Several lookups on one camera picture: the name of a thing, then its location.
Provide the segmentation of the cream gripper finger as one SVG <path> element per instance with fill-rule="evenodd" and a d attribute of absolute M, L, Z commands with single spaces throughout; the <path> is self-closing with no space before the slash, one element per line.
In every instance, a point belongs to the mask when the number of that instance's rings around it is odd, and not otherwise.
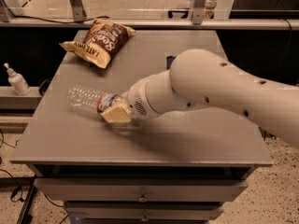
<path fill-rule="evenodd" d="M 102 113 L 107 123 L 127 123 L 132 120 L 123 105 L 115 105 Z"/>

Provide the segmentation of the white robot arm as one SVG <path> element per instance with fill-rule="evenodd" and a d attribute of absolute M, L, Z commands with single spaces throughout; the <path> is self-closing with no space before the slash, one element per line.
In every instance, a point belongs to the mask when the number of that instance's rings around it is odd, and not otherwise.
<path fill-rule="evenodd" d="M 299 88 L 256 77 L 204 49 L 186 50 L 168 70 L 138 80 L 102 117 L 121 123 L 211 106 L 299 146 Z"/>

